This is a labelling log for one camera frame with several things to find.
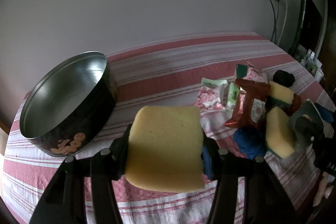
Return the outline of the blue cloth ball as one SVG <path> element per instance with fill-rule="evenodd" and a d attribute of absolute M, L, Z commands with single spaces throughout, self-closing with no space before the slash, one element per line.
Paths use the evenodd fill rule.
<path fill-rule="evenodd" d="M 266 154 L 265 136 L 257 128 L 241 127 L 235 131 L 233 140 L 248 159 Z"/>

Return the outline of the large yellow sponge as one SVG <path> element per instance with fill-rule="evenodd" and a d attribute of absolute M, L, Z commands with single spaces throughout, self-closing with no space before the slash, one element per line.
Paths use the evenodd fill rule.
<path fill-rule="evenodd" d="M 293 130 L 289 117 L 278 106 L 266 116 L 266 144 L 278 157 L 285 159 L 295 151 Z"/>

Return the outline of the red snack pouch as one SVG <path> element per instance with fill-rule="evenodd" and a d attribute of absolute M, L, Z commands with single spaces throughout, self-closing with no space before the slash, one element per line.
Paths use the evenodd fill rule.
<path fill-rule="evenodd" d="M 235 84 L 240 88 L 239 95 L 232 117 L 224 125 L 230 128 L 257 127 L 265 114 L 270 84 L 245 79 L 236 79 Z"/>

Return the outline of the black square box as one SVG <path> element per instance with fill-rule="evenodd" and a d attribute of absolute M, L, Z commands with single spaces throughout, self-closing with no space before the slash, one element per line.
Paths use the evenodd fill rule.
<path fill-rule="evenodd" d="M 306 100 L 301 107 L 289 118 L 298 145 L 305 149 L 314 141 L 325 136 L 321 114 L 311 100 Z"/>

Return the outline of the yellow green scrub sponge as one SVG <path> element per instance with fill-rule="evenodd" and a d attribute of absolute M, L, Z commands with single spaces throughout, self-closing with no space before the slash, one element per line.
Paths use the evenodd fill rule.
<path fill-rule="evenodd" d="M 270 99 L 275 105 L 290 106 L 294 100 L 294 91 L 276 82 L 270 81 Z"/>

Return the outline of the yellow sponge block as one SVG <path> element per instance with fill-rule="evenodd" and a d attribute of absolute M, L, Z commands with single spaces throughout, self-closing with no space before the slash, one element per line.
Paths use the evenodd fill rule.
<path fill-rule="evenodd" d="M 202 190 L 202 146 L 198 107 L 145 106 L 130 129 L 125 178 L 157 192 Z"/>

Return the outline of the green tissue pack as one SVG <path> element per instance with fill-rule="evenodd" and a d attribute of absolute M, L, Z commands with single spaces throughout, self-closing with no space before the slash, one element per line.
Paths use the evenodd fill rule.
<path fill-rule="evenodd" d="M 234 110 L 239 93 L 240 88 L 234 82 L 231 82 L 228 88 L 227 106 L 226 106 L 227 110 L 230 111 Z"/>

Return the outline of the pink candy bag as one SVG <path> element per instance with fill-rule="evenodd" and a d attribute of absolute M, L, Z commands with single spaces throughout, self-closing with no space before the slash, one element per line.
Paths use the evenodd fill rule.
<path fill-rule="evenodd" d="M 223 98 L 227 86 L 227 80 L 202 78 L 201 87 L 194 106 L 200 108 L 202 111 L 225 111 Z"/>

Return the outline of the black cloth ball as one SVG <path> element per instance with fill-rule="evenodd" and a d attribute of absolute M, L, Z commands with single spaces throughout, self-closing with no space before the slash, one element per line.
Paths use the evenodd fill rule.
<path fill-rule="evenodd" d="M 290 88 L 295 83 L 295 77 L 292 73 L 289 73 L 287 71 L 277 70 L 273 75 L 273 82 Z"/>

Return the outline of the round metal tin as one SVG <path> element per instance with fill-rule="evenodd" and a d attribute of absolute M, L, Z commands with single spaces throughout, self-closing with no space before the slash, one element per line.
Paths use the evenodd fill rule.
<path fill-rule="evenodd" d="M 22 108 L 22 136 L 52 157 L 75 154 L 107 124 L 117 102 L 108 58 L 89 51 L 63 61 L 33 88 Z"/>

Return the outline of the pink striped tablecloth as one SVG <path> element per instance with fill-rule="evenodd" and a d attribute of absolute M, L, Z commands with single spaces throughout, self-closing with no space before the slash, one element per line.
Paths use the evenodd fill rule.
<path fill-rule="evenodd" d="M 109 58 L 118 85 L 118 102 L 106 127 L 76 157 L 93 156 L 120 137 L 145 105 L 182 106 L 196 101 L 201 80 L 232 80 L 236 65 L 251 63 L 269 76 L 292 73 L 293 90 L 329 110 L 335 105 L 306 69 L 281 48 L 261 36 L 225 34 L 154 43 Z M 62 160 L 50 157 L 24 139 L 15 118 L 7 141 L 1 198 L 19 223 L 31 215 Z M 125 223 L 206 223 L 216 184 L 194 193 L 145 191 L 125 179 L 113 183 Z"/>

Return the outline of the bottles on side shelf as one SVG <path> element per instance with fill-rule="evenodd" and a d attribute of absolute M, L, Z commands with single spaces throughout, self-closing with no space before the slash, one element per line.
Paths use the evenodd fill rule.
<path fill-rule="evenodd" d="M 312 50 L 304 52 L 304 57 L 300 59 L 299 63 L 314 77 L 318 83 L 324 77 L 322 63 L 318 59 L 315 59 L 315 52 Z"/>

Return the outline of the dark monitor screen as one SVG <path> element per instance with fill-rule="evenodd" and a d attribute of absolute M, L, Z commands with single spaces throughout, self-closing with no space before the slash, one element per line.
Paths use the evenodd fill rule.
<path fill-rule="evenodd" d="M 313 0 L 301 0 L 293 42 L 294 57 L 302 56 L 308 50 L 317 50 L 322 26 L 322 15 Z"/>

